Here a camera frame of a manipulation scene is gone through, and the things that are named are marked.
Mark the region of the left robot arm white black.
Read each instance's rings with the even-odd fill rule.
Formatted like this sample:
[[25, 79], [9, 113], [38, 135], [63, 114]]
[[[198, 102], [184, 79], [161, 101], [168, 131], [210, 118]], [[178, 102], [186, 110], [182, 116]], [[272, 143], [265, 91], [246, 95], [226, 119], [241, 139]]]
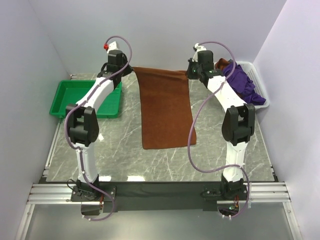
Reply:
[[97, 111], [121, 83], [122, 77], [132, 71], [127, 56], [121, 50], [108, 50], [107, 62], [102, 66], [93, 86], [77, 103], [68, 104], [65, 109], [65, 137], [76, 152], [79, 170], [74, 193], [89, 201], [95, 201], [103, 194], [94, 153], [94, 143], [100, 130]]

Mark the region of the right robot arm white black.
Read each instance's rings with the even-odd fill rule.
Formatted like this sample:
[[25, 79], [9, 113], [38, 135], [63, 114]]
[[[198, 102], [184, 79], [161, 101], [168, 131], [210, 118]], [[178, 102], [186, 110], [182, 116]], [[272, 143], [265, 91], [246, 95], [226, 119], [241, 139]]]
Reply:
[[205, 197], [232, 200], [247, 193], [244, 186], [243, 165], [245, 151], [255, 131], [255, 106], [242, 100], [221, 70], [214, 68], [214, 54], [201, 47], [189, 59], [187, 77], [200, 80], [213, 93], [225, 115], [221, 132], [226, 141], [225, 167], [221, 175], [219, 188], [205, 190]]

